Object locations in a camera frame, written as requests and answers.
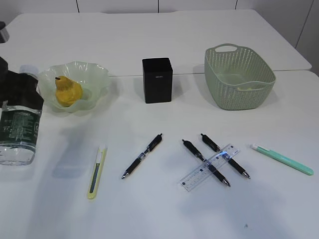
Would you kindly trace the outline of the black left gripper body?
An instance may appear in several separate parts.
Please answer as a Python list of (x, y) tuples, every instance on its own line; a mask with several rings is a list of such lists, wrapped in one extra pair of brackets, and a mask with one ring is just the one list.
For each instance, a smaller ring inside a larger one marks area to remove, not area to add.
[(8, 64), (7, 62), (1, 57), (0, 58), (0, 101), (6, 101), (10, 95), (10, 82), (7, 81), (7, 74), (8, 74)]

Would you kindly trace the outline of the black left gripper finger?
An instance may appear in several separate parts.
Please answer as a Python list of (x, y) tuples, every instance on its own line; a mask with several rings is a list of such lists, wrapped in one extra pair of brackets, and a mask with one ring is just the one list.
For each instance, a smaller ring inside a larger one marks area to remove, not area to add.
[(23, 106), (34, 110), (43, 108), (44, 99), (36, 90), (36, 78), (26, 73), (9, 71), (8, 79), (8, 106)]

